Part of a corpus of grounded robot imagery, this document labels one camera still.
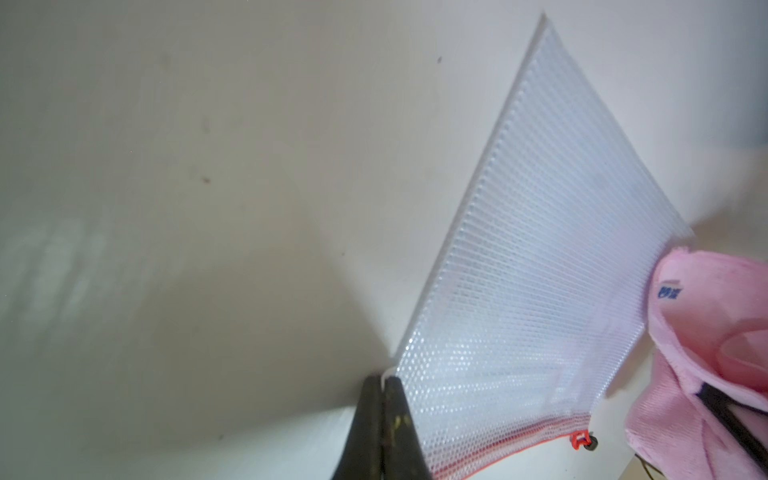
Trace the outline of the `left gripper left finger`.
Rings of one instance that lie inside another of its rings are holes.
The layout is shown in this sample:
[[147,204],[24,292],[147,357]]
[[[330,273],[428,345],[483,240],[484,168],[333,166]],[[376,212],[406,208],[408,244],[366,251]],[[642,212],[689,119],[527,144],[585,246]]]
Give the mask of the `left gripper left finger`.
[[333,480],[382,478],[383,390],[380,376],[369,376],[362,385],[349,434]]

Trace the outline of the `pink microfiber cloth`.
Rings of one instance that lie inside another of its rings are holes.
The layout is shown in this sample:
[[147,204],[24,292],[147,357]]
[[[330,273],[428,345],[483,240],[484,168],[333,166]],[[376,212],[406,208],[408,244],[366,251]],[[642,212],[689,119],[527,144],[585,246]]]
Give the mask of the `pink microfiber cloth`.
[[[635,453],[668,479],[764,479],[696,394],[704,383],[767,412],[767,265],[675,249],[648,296],[651,380],[625,423]],[[767,448],[767,417],[733,412]]]

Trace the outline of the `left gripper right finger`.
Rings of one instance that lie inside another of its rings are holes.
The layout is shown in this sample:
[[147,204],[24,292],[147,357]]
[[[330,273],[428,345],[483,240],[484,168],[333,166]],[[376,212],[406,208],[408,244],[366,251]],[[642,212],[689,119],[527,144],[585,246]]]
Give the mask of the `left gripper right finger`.
[[401,380],[384,380],[382,478],[431,479]]

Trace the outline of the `clear mesh document bag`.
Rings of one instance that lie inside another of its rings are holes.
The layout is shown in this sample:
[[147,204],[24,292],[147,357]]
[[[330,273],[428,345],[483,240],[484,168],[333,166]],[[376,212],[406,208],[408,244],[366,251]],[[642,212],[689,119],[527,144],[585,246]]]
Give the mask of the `clear mesh document bag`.
[[693,238],[542,17],[398,349],[432,476],[585,432]]

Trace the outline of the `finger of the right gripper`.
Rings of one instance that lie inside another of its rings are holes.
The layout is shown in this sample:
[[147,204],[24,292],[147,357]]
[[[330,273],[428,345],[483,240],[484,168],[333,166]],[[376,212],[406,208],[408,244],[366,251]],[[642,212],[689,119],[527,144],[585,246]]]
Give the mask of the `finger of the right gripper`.
[[767,417],[767,412],[752,406],[740,403],[717,388],[704,383],[696,394],[706,409],[728,431],[734,440],[741,446],[745,453],[758,466],[763,474],[767,473],[767,448],[755,436],[745,423],[733,412],[733,407],[738,407]]

